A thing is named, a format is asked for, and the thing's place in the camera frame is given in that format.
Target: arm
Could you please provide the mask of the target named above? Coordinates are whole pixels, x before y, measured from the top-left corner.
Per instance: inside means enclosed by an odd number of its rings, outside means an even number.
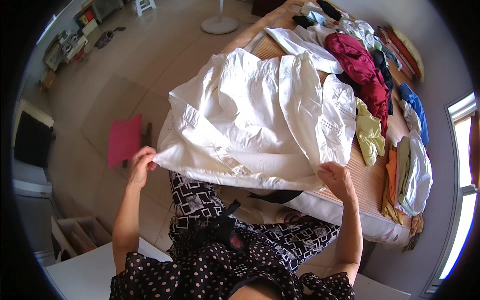
[[[154,170],[152,162],[155,149],[148,146],[142,148],[132,158],[132,170],[125,188],[125,195],[120,203],[115,223],[113,224],[112,248],[113,261],[117,274],[125,270],[125,256],[128,252],[137,252],[140,242],[138,209],[140,191],[147,181],[147,170]]]
[[[321,165],[318,176],[330,191],[343,202],[342,228],[336,242],[335,263],[332,274],[346,272],[350,283],[354,283],[360,266],[363,250],[363,237],[357,195],[350,172],[329,162]]]

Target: bamboo mat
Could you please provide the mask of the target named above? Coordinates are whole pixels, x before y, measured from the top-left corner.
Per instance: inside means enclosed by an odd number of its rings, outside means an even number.
[[[290,22],[290,20],[290,13],[287,13],[282,20],[276,23],[275,28],[295,28],[295,24],[292,24],[293,21]],[[270,36],[266,36],[257,49],[254,50],[253,54],[262,60],[266,60],[274,57],[281,57],[285,55],[285,52]],[[318,71],[318,74],[320,75],[320,81],[323,84],[328,73]],[[355,136],[352,143],[351,158],[347,164],[347,168],[350,170],[353,185],[355,186],[355,191],[357,192],[359,199],[360,210],[382,218],[385,218],[380,211],[382,208],[382,197],[386,177],[385,165],[388,162],[388,144],[391,143],[396,146],[403,136],[408,136],[409,134],[407,124],[403,118],[403,112],[398,105],[399,100],[400,96],[395,89],[392,92],[394,115],[388,117],[385,156],[378,156],[377,162],[373,166],[367,167],[361,154],[360,144]],[[318,194],[340,201],[330,192],[329,189],[318,192]],[[410,228],[410,224],[411,219],[405,218],[403,226]]]

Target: pink towel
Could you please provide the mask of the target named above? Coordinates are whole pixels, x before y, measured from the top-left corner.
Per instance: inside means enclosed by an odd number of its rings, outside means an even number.
[[[115,120],[108,138],[108,165],[113,167],[125,159],[131,159],[140,150],[142,115],[130,120]]]

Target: pink cloth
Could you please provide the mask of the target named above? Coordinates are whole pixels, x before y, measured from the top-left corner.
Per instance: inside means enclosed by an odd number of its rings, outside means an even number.
[[[131,159],[140,150],[142,115],[130,120],[115,120],[108,138],[108,165],[113,167],[125,159]]]
[[[351,36],[332,33],[325,38],[325,49],[340,63],[345,73],[361,84],[360,98],[368,111],[380,119],[382,136],[386,136],[388,121],[389,89],[384,78],[375,67],[370,53]]]

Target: plastic stool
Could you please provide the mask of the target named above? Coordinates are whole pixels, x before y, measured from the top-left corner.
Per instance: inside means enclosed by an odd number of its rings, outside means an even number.
[[[156,5],[154,0],[135,0],[135,7],[137,8],[137,15],[142,16],[142,12],[147,8],[155,9]]]

